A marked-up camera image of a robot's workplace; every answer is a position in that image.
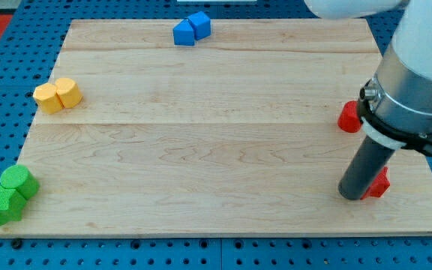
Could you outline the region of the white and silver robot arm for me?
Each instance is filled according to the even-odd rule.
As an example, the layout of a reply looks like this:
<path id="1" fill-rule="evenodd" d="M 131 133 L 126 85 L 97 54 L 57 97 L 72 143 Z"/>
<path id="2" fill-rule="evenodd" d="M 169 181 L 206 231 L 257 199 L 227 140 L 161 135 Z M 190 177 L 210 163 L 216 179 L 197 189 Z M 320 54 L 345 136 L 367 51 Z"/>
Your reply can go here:
<path id="1" fill-rule="evenodd" d="M 403 16 L 356 105 L 366 137 L 339 182 L 359 200 L 399 149 L 432 157 L 432 1 L 305 0 L 316 16 L 339 20 L 401 8 Z"/>

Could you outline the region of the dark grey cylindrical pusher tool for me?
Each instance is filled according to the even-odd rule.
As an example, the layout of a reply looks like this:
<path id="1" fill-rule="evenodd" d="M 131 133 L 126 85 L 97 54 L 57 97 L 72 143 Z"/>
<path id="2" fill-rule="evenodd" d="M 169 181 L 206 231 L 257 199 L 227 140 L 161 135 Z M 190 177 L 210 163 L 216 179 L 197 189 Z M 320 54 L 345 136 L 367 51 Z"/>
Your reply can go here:
<path id="1" fill-rule="evenodd" d="M 340 194 L 348 200 L 360 200 L 394 153 L 366 136 L 339 181 Z"/>

